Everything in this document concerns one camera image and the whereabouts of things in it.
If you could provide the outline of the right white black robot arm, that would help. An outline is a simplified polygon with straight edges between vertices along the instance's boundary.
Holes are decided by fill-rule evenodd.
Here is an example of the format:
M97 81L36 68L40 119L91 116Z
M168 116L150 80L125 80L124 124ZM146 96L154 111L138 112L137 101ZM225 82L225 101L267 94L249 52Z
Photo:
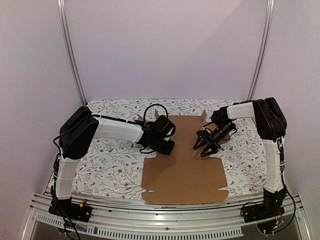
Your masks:
M240 214L246 223L284 214L283 201L287 194L284 180L287 121L274 97L243 101L214 111L211 123L215 124L216 128L210 130L207 125L203 125L196 132L197 139L193 149L202 149L202 158L218 153L221 149L220 142L227 140L227 134L236 130L234 121L237 119L254 120L266 154L263 202L244 204Z

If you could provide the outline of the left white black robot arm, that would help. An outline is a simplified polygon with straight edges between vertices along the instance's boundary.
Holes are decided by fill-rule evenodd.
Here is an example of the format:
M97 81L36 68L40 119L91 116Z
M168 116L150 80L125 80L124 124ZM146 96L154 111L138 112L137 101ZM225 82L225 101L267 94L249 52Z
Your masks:
M87 201L72 202L72 184L81 158L89 150L94 139L115 139L137 143L151 153L170 155L175 143L170 138L176 126L166 113L155 121L125 120L94 114L87 106L81 106L60 128L53 139L58 153L53 164L54 183L50 189L52 197L49 213L86 222L92 212Z

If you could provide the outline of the brown cardboard box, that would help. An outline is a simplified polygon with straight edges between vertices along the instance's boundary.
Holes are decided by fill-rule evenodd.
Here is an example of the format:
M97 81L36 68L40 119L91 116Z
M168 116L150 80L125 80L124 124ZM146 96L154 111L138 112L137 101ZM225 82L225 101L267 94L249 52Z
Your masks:
M196 132L207 117L201 115L171 115L176 125L171 137L175 142L169 156L156 154L145 158L141 186L142 199L151 205L197 205L223 202L229 192L222 160L201 157L201 150L194 150Z

